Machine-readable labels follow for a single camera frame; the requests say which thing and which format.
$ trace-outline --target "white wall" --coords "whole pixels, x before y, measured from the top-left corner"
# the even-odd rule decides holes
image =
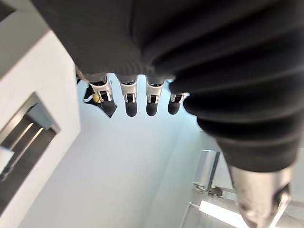
[[[202,140],[196,118],[186,117],[144,228],[178,228],[186,205],[193,201],[193,178]]]
[[[18,227],[80,131],[75,66],[47,31],[37,13],[15,12],[0,23],[0,129],[33,92],[61,129],[2,213],[0,228]]]
[[[179,185],[180,193],[191,188],[190,174],[197,154],[193,150],[199,132],[193,117],[183,109],[169,115],[170,93],[166,90],[158,113],[149,117],[145,111],[145,79],[141,76],[138,113],[130,118],[118,81],[111,79],[118,105],[113,117],[109,119],[97,107],[80,102],[82,131],[20,228],[142,228],[158,187],[164,188],[162,177],[169,175],[168,165],[181,174],[172,180]],[[85,87],[79,83],[79,100]],[[176,159],[181,170],[172,164],[172,153],[181,154]],[[182,169],[185,164],[193,170]]]

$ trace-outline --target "air vent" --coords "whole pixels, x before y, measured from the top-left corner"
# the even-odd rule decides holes
[[[58,125],[35,93],[1,130],[0,213],[58,133]]]

